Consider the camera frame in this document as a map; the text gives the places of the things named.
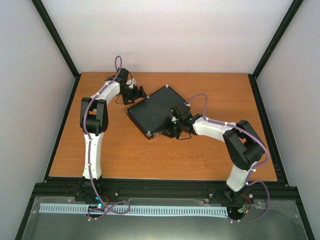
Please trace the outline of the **black poker set case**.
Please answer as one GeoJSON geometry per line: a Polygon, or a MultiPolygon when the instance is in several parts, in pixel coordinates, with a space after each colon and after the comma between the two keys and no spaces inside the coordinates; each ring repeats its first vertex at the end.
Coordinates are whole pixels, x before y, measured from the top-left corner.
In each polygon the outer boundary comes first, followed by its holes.
{"type": "Polygon", "coordinates": [[[162,135],[166,118],[180,123],[192,118],[186,100],[169,85],[165,85],[127,110],[129,119],[147,139],[162,135]]]}

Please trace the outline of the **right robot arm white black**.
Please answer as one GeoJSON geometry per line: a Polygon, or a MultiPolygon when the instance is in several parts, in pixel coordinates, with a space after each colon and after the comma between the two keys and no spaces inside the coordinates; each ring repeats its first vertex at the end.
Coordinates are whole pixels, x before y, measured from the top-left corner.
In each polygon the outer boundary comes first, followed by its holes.
{"type": "Polygon", "coordinates": [[[235,123],[214,120],[203,114],[192,115],[190,108],[188,103],[172,107],[171,116],[164,120],[162,134],[179,139],[181,133],[185,132],[225,143],[232,168],[226,180],[224,197],[228,202],[235,202],[249,184],[252,172],[267,162],[271,155],[248,121],[235,123]]]}

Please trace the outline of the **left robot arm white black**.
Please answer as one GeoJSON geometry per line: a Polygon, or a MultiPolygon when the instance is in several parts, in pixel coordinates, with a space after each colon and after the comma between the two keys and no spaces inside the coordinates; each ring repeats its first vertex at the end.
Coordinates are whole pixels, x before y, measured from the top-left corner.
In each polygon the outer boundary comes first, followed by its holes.
{"type": "Polygon", "coordinates": [[[146,98],[142,86],[138,87],[130,71],[118,68],[103,86],[92,96],[83,97],[80,104],[80,127],[84,133],[85,157],[82,187],[92,201],[103,198],[101,151],[102,142],[109,125],[108,104],[116,96],[122,96],[123,104],[146,98]]]}

